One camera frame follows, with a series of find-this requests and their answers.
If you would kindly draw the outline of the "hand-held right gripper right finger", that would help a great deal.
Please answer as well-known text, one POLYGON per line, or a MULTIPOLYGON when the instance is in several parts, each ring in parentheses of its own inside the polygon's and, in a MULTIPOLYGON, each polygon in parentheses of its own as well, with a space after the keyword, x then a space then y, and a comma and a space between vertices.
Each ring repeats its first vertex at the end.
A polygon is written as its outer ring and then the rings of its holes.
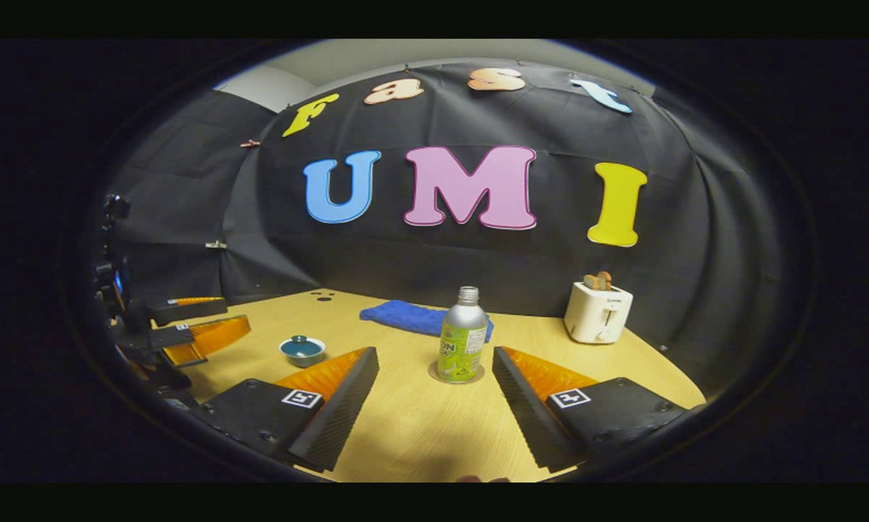
POLYGON ((606 463, 689 416, 629 378, 597 382, 514 348, 496 347, 492 366, 535 462, 550 472, 606 463))

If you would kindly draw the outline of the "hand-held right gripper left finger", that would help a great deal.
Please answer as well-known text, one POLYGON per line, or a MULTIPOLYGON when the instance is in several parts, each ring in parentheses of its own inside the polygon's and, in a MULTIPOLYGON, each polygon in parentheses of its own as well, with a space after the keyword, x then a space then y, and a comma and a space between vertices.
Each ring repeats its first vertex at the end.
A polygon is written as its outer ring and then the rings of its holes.
POLYGON ((191 412, 280 463, 331 471, 378 371, 376 348, 358 348, 275 383, 247 379, 191 412))

